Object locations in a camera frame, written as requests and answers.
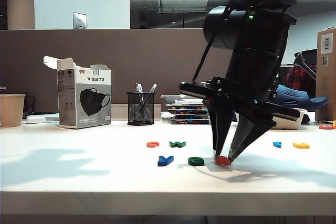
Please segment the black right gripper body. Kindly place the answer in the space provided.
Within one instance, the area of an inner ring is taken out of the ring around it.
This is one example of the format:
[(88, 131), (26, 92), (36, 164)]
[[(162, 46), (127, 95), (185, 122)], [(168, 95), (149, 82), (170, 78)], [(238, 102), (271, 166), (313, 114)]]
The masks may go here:
[(234, 50), (225, 77), (214, 77), (205, 87), (181, 82), (180, 91), (204, 99), (212, 121), (229, 122), (234, 111), (253, 122), (271, 122), (275, 116), (294, 121), (298, 110), (269, 102), (283, 56), (283, 50), (276, 54)]

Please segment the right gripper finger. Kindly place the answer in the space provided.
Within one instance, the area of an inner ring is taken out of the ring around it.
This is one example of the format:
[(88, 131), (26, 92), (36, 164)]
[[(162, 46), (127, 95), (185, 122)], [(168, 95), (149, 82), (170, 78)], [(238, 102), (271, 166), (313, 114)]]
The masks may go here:
[(229, 159), (236, 159), (251, 143), (275, 125), (273, 120), (254, 118), (251, 121), (239, 115), (238, 126), (229, 149)]
[(218, 158), (230, 129), (233, 111), (228, 106), (215, 101), (205, 101), (204, 105), (208, 109), (211, 121), (214, 158)]

